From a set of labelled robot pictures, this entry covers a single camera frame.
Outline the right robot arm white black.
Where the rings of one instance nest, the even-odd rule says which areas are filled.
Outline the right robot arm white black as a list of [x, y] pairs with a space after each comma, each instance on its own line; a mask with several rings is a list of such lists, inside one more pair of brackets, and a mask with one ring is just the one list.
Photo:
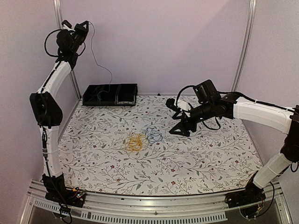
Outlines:
[[242, 192], [242, 200], [252, 203], [263, 189], [277, 176], [299, 161], [299, 107], [282, 107], [259, 100], [253, 100], [240, 92], [216, 90], [211, 80], [198, 85], [190, 85], [194, 90], [199, 106], [192, 107], [179, 97], [169, 98], [166, 106], [173, 110], [173, 119], [179, 122], [169, 131], [170, 134], [188, 137], [197, 130], [198, 123], [211, 118], [241, 119], [255, 122], [279, 130], [286, 134], [284, 144], [278, 154], [259, 169]]

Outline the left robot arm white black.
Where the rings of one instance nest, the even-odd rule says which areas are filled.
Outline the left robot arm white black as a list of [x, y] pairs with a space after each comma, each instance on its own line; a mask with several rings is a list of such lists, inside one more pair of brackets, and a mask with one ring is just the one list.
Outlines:
[[56, 35], [57, 52], [48, 56], [55, 58], [55, 64], [42, 86], [30, 94], [29, 101], [40, 128], [44, 157], [43, 183], [49, 193], [60, 203], [69, 199], [64, 175], [58, 155], [58, 132], [63, 120], [63, 112], [56, 102], [56, 95], [65, 78], [73, 71], [77, 59], [82, 55], [78, 49], [85, 46], [89, 32], [89, 22], [72, 26], [67, 20], [62, 28], [52, 31]]

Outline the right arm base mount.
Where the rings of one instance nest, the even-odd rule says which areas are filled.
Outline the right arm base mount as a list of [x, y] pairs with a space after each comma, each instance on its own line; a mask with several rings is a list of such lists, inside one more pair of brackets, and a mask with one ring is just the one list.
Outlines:
[[245, 206], [240, 209], [241, 215], [247, 219], [254, 219], [264, 207], [265, 199], [263, 189], [249, 184], [244, 190], [227, 193], [224, 201], [229, 208]]

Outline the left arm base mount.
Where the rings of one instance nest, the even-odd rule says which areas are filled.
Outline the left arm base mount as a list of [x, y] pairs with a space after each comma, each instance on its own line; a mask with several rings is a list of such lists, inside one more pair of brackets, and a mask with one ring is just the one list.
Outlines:
[[83, 208], [86, 191], [79, 188], [68, 189], [64, 186], [52, 186], [47, 188], [45, 198], [60, 204]]

